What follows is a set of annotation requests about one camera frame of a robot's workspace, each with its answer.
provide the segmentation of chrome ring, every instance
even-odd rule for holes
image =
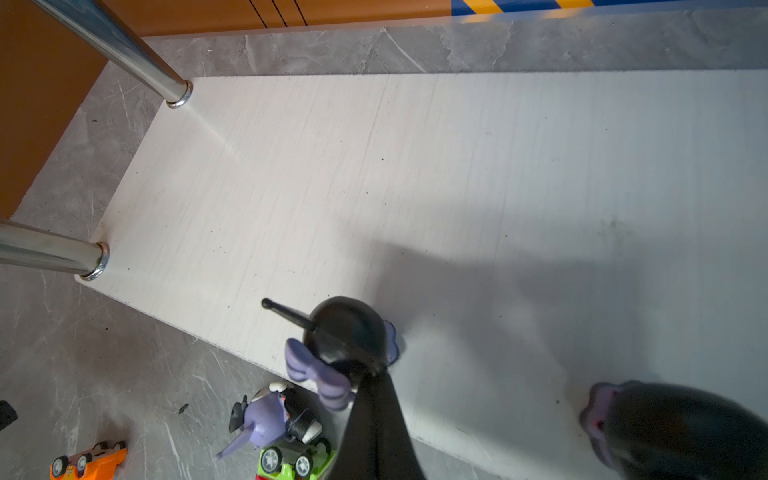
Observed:
[[[109,261],[109,245],[107,245],[107,242],[99,242],[96,244],[101,247],[101,258],[99,259],[98,265],[94,271],[90,272],[88,275],[80,275],[80,278],[86,282],[90,282],[97,276],[101,275],[104,272],[104,269],[107,267],[107,262]]]
[[[166,101],[165,103],[168,104],[171,108],[179,108],[181,105],[187,103],[187,100],[190,99],[192,96],[192,82],[189,80],[185,80],[187,82],[187,91],[184,92],[184,95],[176,100],[175,102],[171,103],[169,101]]]

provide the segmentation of orange wooden cabinet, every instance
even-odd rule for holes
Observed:
[[[29,0],[0,2],[0,217],[10,217],[107,59]]]
[[[450,0],[296,0],[309,25],[447,17]]]
[[[248,0],[103,0],[140,36],[264,28]]]
[[[143,36],[451,15],[451,0],[104,0],[104,3]]]

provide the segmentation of purple animal toy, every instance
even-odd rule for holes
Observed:
[[[309,444],[317,439],[323,426],[312,412],[296,397],[296,390],[288,382],[273,382],[248,402],[232,406],[230,433],[240,429],[240,434],[224,450],[216,454],[222,459],[247,443],[255,449],[285,439]]]

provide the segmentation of orange toy car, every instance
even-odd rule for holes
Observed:
[[[99,442],[86,452],[55,459],[48,473],[51,474],[51,480],[111,480],[114,468],[125,460],[127,454],[125,442],[117,442],[111,449],[108,443]]]

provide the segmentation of purple bow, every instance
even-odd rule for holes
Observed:
[[[286,367],[292,380],[315,382],[317,395],[328,410],[343,410],[355,398],[349,379],[317,359],[297,339],[286,341]]]

